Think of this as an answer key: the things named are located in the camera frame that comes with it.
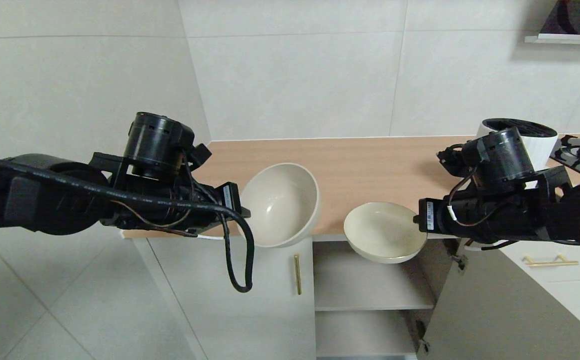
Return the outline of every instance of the range hood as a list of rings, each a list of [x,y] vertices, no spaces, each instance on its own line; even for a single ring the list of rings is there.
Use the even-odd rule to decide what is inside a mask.
[[[580,44],[580,0],[559,0],[537,36],[526,43]]]

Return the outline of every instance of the cabinet door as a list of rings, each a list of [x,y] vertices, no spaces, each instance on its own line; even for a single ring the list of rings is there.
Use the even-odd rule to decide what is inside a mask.
[[[223,241],[149,241],[209,360],[316,358],[311,239],[287,248],[256,248],[253,288],[247,293],[230,284]],[[243,238],[232,237],[232,263],[242,285],[245,256]]]
[[[501,252],[542,285],[548,282],[580,281],[580,246],[546,241],[522,241],[502,248]],[[562,261],[557,256],[562,256],[568,261],[576,261],[578,264],[549,267],[528,266],[528,259],[533,262],[553,262],[557,265]]]
[[[419,360],[580,359],[580,321],[501,251],[452,264]]]

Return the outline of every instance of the gold handle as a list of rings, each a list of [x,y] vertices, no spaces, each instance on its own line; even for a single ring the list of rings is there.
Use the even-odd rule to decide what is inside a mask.
[[[296,293],[300,295],[301,291],[301,264],[299,262],[299,254],[294,255],[294,276],[296,277]]]
[[[531,268],[546,268],[546,267],[567,267],[571,265],[578,265],[577,260],[568,260],[563,255],[557,255],[559,261],[549,262],[534,262],[529,256],[523,257],[523,262]]]

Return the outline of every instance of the white bowl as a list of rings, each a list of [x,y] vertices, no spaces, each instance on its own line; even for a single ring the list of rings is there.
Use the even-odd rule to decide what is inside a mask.
[[[416,214],[391,202],[368,202],[345,217],[343,229],[350,246],[368,260],[397,264],[413,258],[425,244]]]
[[[240,198],[241,205],[252,213],[246,221],[260,248],[296,244],[311,235],[319,219],[317,180],[299,164],[284,162],[260,171]]]

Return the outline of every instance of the drawer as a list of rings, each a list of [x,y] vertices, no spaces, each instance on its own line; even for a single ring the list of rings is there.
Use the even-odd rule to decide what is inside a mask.
[[[522,241],[501,248],[501,252],[537,282],[580,281],[580,246],[547,241]],[[578,264],[562,266],[560,262],[564,260]],[[530,266],[530,262],[550,264]]]

